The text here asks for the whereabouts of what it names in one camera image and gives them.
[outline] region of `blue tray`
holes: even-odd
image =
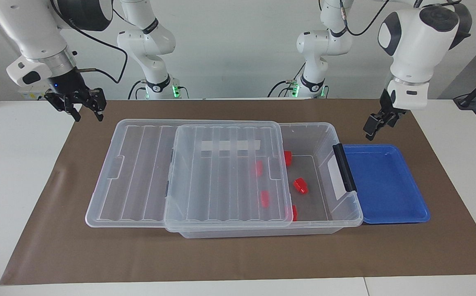
[[[419,223],[430,212],[397,147],[344,145],[364,222]]]

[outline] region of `container handle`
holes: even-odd
[[[346,152],[344,151],[342,144],[338,143],[334,145],[333,152],[335,153],[335,158],[337,159],[340,175],[342,176],[342,181],[344,182],[344,188],[347,192],[357,191],[357,186],[355,186],[355,180],[353,179],[353,175],[349,169]]]

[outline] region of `tabletop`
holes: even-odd
[[[413,112],[476,221],[476,116],[452,101]],[[73,120],[48,102],[0,102],[0,277],[44,188]],[[221,282],[50,284],[0,287],[0,295],[469,295],[476,275]]]

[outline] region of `brown mat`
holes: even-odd
[[[0,284],[476,274],[476,224],[411,114],[374,143],[402,151],[431,211],[428,223],[188,240],[164,229],[92,229],[84,221],[114,127],[124,118],[325,121],[351,144],[368,143],[362,126],[378,109],[377,100],[358,99],[110,101],[102,123],[84,110]]]

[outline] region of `red plastic piece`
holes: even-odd
[[[263,171],[264,171],[264,163],[261,160],[256,161],[256,176],[257,177],[262,176]]]
[[[288,167],[291,165],[293,161],[293,153],[291,151],[284,151],[284,158],[285,158],[285,166]]]
[[[296,221],[297,216],[298,216],[298,212],[296,212],[296,206],[293,204],[293,221]]]
[[[269,191],[260,191],[260,201],[263,208],[269,208]]]
[[[298,191],[301,194],[306,194],[308,192],[307,190],[307,183],[303,178],[298,178],[293,182],[293,186],[296,188],[296,191]]]

